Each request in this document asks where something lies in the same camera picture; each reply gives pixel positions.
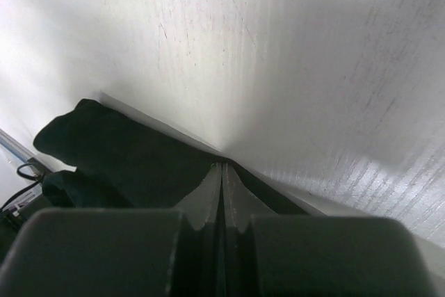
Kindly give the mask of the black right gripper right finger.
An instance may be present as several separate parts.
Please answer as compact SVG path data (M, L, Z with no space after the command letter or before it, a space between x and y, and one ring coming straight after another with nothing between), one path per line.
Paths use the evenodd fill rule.
M443 296L444 276L398 221L328 216L222 167L228 296Z

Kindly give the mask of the black t shirt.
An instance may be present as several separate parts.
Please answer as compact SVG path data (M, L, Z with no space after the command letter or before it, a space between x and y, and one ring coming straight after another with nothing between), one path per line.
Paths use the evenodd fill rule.
M246 188L279 214L307 214L239 164L199 150L92 99L82 99L36 135L41 153L74 166L46 176L54 207L170 208L217 163L232 165Z

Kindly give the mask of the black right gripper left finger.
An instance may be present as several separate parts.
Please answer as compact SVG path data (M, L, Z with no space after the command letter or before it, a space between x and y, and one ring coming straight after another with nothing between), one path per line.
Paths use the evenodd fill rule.
M220 296L220 165L171 209L45 209L1 266L2 296Z

